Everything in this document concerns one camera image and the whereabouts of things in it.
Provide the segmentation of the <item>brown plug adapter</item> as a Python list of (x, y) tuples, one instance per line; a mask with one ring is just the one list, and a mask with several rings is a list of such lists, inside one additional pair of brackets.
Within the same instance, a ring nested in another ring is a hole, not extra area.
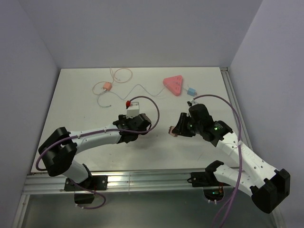
[(173, 133), (174, 128), (175, 128), (174, 126), (170, 126), (169, 130), (168, 130), (168, 134), (173, 136), (173, 137), (177, 137), (178, 135)]

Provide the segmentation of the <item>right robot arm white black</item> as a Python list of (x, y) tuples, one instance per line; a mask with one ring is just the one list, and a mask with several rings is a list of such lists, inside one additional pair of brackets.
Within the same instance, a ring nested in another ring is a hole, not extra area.
[(223, 121), (214, 121), (207, 108), (197, 102), (188, 102), (188, 112), (181, 113), (172, 134), (193, 137), (196, 135), (210, 142), (238, 164), (242, 174), (222, 161), (214, 161), (203, 172), (193, 172), (188, 182), (193, 187), (208, 187), (224, 183), (239, 184), (238, 189), (251, 197), (253, 203), (264, 213), (271, 213), (290, 192), (290, 174), (278, 170), (262, 160), (241, 142), (237, 134)]

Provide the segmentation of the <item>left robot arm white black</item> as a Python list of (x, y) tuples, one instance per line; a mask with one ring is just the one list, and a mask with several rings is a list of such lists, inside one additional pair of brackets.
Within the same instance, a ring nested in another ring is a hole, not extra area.
[(119, 115), (117, 121), (91, 132), (72, 132), (60, 127), (39, 147), (38, 160), (43, 161), (50, 177), (63, 175), (86, 190), (92, 186), (93, 177), (85, 164), (74, 160), (77, 154), (103, 145), (133, 142), (140, 134), (147, 134), (151, 126), (147, 115), (139, 114), (133, 118)]

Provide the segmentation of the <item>blue plug adapter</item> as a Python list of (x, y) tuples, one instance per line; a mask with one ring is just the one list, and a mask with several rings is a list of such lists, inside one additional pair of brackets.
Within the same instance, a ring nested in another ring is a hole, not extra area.
[(194, 88), (189, 87), (187, 90), (187, 94), (195, 97), (195, 96), (197, 96), (197, 91)]

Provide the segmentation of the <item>pink triangular power strip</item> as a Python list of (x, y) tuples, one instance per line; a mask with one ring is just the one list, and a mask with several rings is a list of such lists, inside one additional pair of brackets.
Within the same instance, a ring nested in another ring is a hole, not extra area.
[(175, 96), (180, 96), (182, 91), (182, 75), (163, 79), (163, 85)]

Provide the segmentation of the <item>pink charger block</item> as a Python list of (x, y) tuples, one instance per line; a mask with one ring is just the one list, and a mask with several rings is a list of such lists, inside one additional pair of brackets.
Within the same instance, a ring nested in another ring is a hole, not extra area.
[(112, 88), (112, 83), (110, 82), (105, 82), (104, 85), (103, 85), (103, 90), (104, 91), (110, 91)]

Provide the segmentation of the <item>aluminium right side rail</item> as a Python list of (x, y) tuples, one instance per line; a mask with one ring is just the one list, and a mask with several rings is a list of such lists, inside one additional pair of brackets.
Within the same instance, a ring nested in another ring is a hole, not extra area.
[(223, 78), (223, 81), (224, 81), (224, 84), (225, 84), (225, 88), (226, 88), (230, 103), (232, 104), (232, 106), (237, 111), (237, 114), (238, 114), (238, 116), (240, 118), (240, 121), (241, 121), (241, 126), (242, 126), (241, 138), (242, 138), (242, 141), (250, 149), (252, 149), (252, 144), (251, 144), (248, 132), (247, 132), (247, 128), (246, 128), (246, 125), (245, 125), (245, 122), (244, 122), (244, 119), (243, 119), (243, 115), (241, 113), (240, 106), (238, 104), (238, 100), (237, 100), (237, 97), (236, 97), (236, 94), (235, 94), (235, 91), (234, 91), (234, 88), (233, 88), (233, 85), (232, 85), (232, 81), (230, 79), (229, 68), (228, 67), (221, 67), (220, 72), (221, 72), (221, 75), (222, 75), (222, 78)]

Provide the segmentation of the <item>aluminium rail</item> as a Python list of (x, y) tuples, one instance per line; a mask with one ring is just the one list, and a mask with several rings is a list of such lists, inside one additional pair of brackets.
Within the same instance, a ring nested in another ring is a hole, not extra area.
[[(190, 190), (187, 182), (192, 172), (203, 172), (204, 169), (171, 169), (139, 171), (101, 171), (92, 172), (93, 176), (105, 175), (107, 189), (110, 192)], [(26, 177), (22, 195), (65, 194), (64, 176), (50, 177), (47, 173), (34, 173)]]
[(243, 119), (243, 115), (241, 113), (240, 106), (238, 104), (238, 100), (237, 100), (237, 97), (236, 97), (236, 94), (235, 94), (235, 91), (234, 91), (234, 88), (233, 88), (233, 85), (232, 85), (232, 81), (230, 79), (229, 68), (228, 67), (221, 67), (220, 72), (221, 72), (221, 75), (222, 75), (222, 78), (223, 78), (223, 81), (224, 81), (224, 84), (225, 84), (225, 88), (226, 88), (230, 103), (232, 104), (232, 106), (237, 111), (237, 114), (238, 114), (238, 116), (240, 118), (240, 121), (241, 121), (241, 126), (242, 126), (241, 138), (242, 138), (242, 141), (250, 149), (252, 149), (252, 144), (251, 144), (248, 132), (247, 132), (247, 128), (246, 128), (246, 125), (245, 125), (245, 122), (244, 122), (244, 119)]

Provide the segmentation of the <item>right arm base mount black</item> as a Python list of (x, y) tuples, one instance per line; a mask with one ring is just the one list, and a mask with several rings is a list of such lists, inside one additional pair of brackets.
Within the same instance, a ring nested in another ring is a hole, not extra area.
[(228, 184), (216, 180), (213, 175), (206, 171), (192, 172), (187, 183), (191, 184), (193, 188), (203, 188), (206, 201), (214, 204), (224, 200), (224, 186), (228, 186)]

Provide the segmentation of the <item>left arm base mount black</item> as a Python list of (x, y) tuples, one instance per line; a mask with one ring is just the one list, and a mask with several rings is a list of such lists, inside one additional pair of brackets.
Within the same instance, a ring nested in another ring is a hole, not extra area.
[[(65, 192), (74, 192), (74, 203), (81, 209), (98, 209), (106, 203), (106, 197), (99, 191), (107, 190), (108, 176), (95, 175), (89, 177), (82, 183), (67, 178), (64, 186)], [(98, 206), (90, 206), (93, 201), (100, 197), (102, 203)]]

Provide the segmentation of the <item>aluminium front rail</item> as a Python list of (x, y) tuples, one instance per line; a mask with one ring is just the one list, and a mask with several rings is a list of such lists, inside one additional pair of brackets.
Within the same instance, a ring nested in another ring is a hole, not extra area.
[[(139, 171), (101, 171), (92, 172), (93, 176), (105, 175), (107, 189), (110, 192), (190, 190), (187, 182), (192, 172), (203, 172), (204, 169), (171, 169)], [(34, 173), (26, 177), (22, 195), (65, 194), (64, 176), (50, 177), (47, 173)]]

